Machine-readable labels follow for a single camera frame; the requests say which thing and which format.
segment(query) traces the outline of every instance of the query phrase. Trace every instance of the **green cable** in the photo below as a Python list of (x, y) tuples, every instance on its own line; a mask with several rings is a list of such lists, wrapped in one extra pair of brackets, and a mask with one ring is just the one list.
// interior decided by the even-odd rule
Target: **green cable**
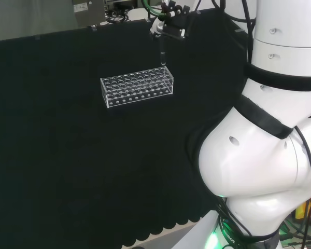
[(147, 0), (142, 0), (145, 4), (145, 7), (151, 11), (154, 15), (156, 15), (157, 17), (165, 17), (166, 14), (165, 13), (160, 13), (160, 12), (157, 12), (155, 11), (154, 9), (151, 8), (151, 6), (147, 3)]

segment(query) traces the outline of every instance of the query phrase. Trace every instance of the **lab equipment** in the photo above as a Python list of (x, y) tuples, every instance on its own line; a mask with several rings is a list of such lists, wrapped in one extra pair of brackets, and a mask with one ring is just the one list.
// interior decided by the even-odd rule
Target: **lab equipment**
[(173, 84), (166, 66), (101, 79), (107, 108), (173, 94)]

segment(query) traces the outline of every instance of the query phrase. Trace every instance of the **black band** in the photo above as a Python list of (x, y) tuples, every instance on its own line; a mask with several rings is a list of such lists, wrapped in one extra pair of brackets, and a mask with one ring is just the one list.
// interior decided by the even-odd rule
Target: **black band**
[(247, 120), (279, 139), (285, 139), (293, 130), (243, 95), (241, 95), (234, 107)]
[(274, 247), (275, 249), (279, 242), (279, 229), (265, 236), (245, 236), (245, 235), (241, 235), (241, 234), (234, 233), (233, 231), (231, 231), (231, 229), (227, 227), (227, 226), (230, 226), (229, 221), (224, 218), (221, 218), (220, 216), (219, 216), (219, 226), (220, 226), (222, 235), (224, 236), (228, 244), (230, 244), (233, 248), (240, 247), (241, 245), (250, 244), (251, 249), (258, 249), (259, 247), (258, 242), (260, 241), (263, 241), (264, 245), (266, 244), (271, 245), (271, 244), (274, 244), (274, 241), (276, 241), (275, 247)]
[(311, 77), (278, 74), (263, 70), (250, 63), (245, 65), (244, 74), (255, 82), (268, 87), (290, 91), (311, 92)]

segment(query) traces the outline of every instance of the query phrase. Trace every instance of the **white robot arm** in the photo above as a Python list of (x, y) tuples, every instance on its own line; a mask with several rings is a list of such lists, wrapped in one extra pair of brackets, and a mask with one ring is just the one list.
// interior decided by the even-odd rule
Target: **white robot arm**
[[(299, 84), (308, 84), (311, 0), (257, 0), (251, 64), (267, 72), (301, 77)], [(249, 78), (242, 92), (243, 98), (256, 108), (292, 129), (289, 135), (278, 138), (270, 134), (234, 107), (206, 137), (199, 153), (204, 183), (215, 195), (227, 197), (233, 218), (253, 237), (276, 234), (283, 220), (311, 198), (309, 158), (294, 129), (300, 128), (311, 152), (311, 90), (289, 89), (266, 86)], [(215, 231), (210, 232), (216, 235), (219, 248), (228, 244), (234, 247), (228, 243), (232, 238), (223, 225), (215, 224)], [(242, 226), (238, 227), (247, 234)], [(282, 248), (275, 235), (267, 239), (268, 249)], [(188, 247), (178, 243), (174, 248)]]

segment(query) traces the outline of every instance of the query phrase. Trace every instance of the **yellow object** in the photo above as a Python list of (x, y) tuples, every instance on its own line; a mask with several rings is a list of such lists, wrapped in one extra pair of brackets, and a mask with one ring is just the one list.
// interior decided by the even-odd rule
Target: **yellow object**
[(304, 212), (305, 212), (305, 203), (300, 205), (295, 212), (295, 218), (296, 219), (303, 219), (304, 218)]

